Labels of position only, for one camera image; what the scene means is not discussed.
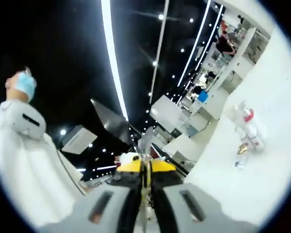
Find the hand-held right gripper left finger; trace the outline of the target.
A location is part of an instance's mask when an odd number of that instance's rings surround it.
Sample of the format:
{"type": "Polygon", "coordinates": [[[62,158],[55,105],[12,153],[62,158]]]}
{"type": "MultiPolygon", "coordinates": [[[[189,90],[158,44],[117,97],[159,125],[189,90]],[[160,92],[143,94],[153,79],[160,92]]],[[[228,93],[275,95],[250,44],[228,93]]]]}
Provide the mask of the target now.
{"type": "Polygon", "coordinates": [[[95,187],[74,204],[58,223],[40,227],[40,233],[131,233],[141,204],[143,162],[118,167],[107,184],[95,187]]]}

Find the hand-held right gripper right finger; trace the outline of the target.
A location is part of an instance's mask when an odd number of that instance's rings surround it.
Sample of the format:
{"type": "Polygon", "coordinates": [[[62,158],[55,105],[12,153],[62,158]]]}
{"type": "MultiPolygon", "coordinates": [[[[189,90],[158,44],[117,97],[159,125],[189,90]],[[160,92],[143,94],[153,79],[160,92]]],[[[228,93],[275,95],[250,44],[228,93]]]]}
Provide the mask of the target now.
{"type": "Polygon", "coordinates": [[[253,233],[255,225],[223,213],[221,204],[165,161],[150,162],[151,195],[162,233],[253,233]]]}

